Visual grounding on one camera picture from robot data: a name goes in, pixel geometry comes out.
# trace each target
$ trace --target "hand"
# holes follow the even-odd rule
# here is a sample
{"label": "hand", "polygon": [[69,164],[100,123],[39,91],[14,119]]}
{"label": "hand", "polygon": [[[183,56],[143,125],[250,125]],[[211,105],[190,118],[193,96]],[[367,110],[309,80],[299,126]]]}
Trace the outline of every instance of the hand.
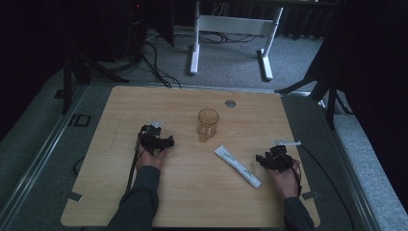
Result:
{"label": "hand", "polygon": [[[297,174],[297,177],[300,175],[297,173],[299,170],[300,162],[298,160],[293,160],[293,169]],[[297,178],[294,175],[294,172],[291,168],[288,168],[284,172],[278,172],[276,170],[271,170],[267,168],[269,175],[272,177],[272,180],[275,184],[275,187],[281,194],[283,198],[289,197],[298,197],[298,183]]]}
{"label": "hand", "polygon": [[162,160],[165,158],[165,156],[168,153],[168,150],[165,149],[157,155],[157,157],[152,156],[147,150],[144,149],[144,147],[140,146],[139,147],[139,159],[136,162],[136,169],[139,169],[143,166],[152,166],[160,169],[162,166]]}

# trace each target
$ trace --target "person's forearm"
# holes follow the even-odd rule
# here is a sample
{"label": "person's forearm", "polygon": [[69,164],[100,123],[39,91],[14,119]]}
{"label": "person's forearm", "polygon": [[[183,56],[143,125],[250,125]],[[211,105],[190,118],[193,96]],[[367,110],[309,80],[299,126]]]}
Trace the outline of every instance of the person's forearm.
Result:
{"label": "person's forearm", "polygon": [[315,229],[315,224],[310,218],[309,212],[299,198],[286,198],[284,206],[285,224],[288,231],[309,231]]}
{"label": "person's forearm", "polygon": [[119,208],[108,225],[108,230],[152,229],[152,220],[156,215],[159,197],[160,171],[155,167],[141,167],[138,170],[134,187],[122,196]]}

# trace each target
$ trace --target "cable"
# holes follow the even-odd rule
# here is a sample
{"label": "cable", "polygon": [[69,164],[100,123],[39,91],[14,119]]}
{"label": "cable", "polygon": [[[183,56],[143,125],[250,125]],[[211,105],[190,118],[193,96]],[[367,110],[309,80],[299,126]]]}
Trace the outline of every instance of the cable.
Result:
{"label": "cable", "polygon": [[296,177],[296,181],[297,181],[297,196],[300,196],[303,187],[300,185],[300,182],[302,181],[302,171],[300,170],[300,165],[299,165],[299,163],[298,163],[297,161],[292,161],[292,162],[295,162],[296,165],[297,165],[297,167],[299,168],[299,173],[297,173],[296,170],[294,170],[294,168],[293,168],[293,163],[291,163],[291,162],[285,157],[285,155],[283,155],[282,153],[280,153],[279,156],[281,156],[281,157],[285,160],[286,164],[291,167],[291,170],[293,171],[294,177]]}
{"label": "cable", "polygon": [[78,174],[79,174],[79,171],[77,171],[77,166],[78,166],[82,161],[84,161],[84,159],[85,159],[85,156],[82,157],[81,159],[79,159],[79,160],[74,164],[72,170],[74,171],[74,174],[75,174],[75,175],[78,175]]}
{"label": "cable", "polygon": [[222,9],[224,8],[224,3],[219,3],[218,6],[213,10],[211,15],[216,14],[216,11],[218,10],[219,7],[221,7],[221,9],[219,10],[219,14],[218,14],[218,16],[220,16],[222,14]]}
{"label": "cable", "polygon": [[139,158],[144,153],[144,151],[146,151],[146,149],[144,149],[141,152],[141,154],[139,154],[139,147],[140,147],[140,141],[138,139],[138,142],[136,143],[136,147],[135,147],[135,156],[133,158],[132,166],[131,166],[130,172],[129,172],[129,178],[128,178],[128,184],[126,186],[126,192],[128,192],[130,190],[130,187],[132,186],[133,174],[135,173],[136,163],[138,162]]}
{"label": "cable", "polygon": [[165,84],[165,86],[168,87],[169,89],[172,89],[172,85],[171,85],[167,80],[165,80],[165,78],[172,79],[174,82],[176,82],[176,84],[179,86],[179,88],[182,88],[180,82],[179,82],[176,78],[174,78],[174,77],[168,75],[167,73],[165,73],[164,71],[162,71],[161,69],[159,69],[159,68],[157,67],[157,57],[158,57],[157,48],[156,48],[153,44],[151,44],[151,43],[149,43],[149,42],[146,42],[145,44],[151,46],[151,47],[153,48],[153,50],[154,50],[154,64],[152,64],[151,62],[149,62],[149,61],[147,60],[147,58],[143,55],[142,57],[143,57],[143,59],[147,62],[147,64],[149,65],[149,67],[151,68],[151,71],[145,70],[145,69],[142,69],[142,68],[141,68],[141,69],[142,69],[142,70],[145,70],[145,71],[149,71],[150,73],[153,73],[153,74],[154,74],[163,84]]}
{"label": "cable", "polygon": [[348,218],[350,219],[350,223],[351,223],[351,230],[355,230],[354,227],[354,219],[351,216],[350,211],[348,210],[347,206],[345,205],[345,202],[343,200],[343,198],[341,197],[339,190],[336,188],[336,186],[334,185],[332,179],[329,177],[327,171],[323,168],[323,166],[321,165],[321,163],[318,161],[318,159],[316,159],[316,157],[303,145],[300,145],[311,157],[312,159],[316,162],[316,164],[320,167],[320,169],[323,171],[323,173],[326,175],[327,179],[329,180],[330,184],[332,185],[334,191],[336,192],[336,195],[338,196],[338,198],[340,199],[340,201],[342,202],[345,211],[347,212]]}
{"label": "cable", "polygon": [[240,39],[230,39],[228,38],[227,35],[220,33],[220,32],[202,32],[201,34],[203,35],[214,35],[214,36],[219,36],[220,40],[214,40],[214,39],[210,39],[210,38],[205,38],[200,36],[200,40],[206,43],[213,43],[213,44],[224,44],[224,43],[235,43],[235,42],[251,42],[252,40],[254,40],[257,36],[244,36],[243,38]]}

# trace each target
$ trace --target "toothpaste tube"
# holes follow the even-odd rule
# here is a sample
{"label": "toothpaste tube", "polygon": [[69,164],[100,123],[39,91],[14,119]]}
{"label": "toothpaste tube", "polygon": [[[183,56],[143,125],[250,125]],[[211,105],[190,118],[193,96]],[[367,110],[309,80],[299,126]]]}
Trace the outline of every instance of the toothpaste tube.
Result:
{"label": "toothpaste tube", "polygon": [[235,157],[224,147],[224,145],[217,148],[215,152],[222,160],[228,163],[228,165],[233,167],[243,178],[245,178],[245,180],[247,180],[253,187],[258,188],[261,185],[261,181],[259,181],[256,176],[249,172],[246,167],[235,159]]}

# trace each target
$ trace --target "glass cup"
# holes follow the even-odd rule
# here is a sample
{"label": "glass cup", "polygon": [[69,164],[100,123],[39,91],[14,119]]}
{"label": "glass cup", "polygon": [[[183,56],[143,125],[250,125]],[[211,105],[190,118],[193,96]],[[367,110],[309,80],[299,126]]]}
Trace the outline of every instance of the glass cup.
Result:
{"label": "glass cup", "polygon": [[214,109],[203,109],[198,113],[197,132],[200,141],[207,141],[217,130],[219,115]]}

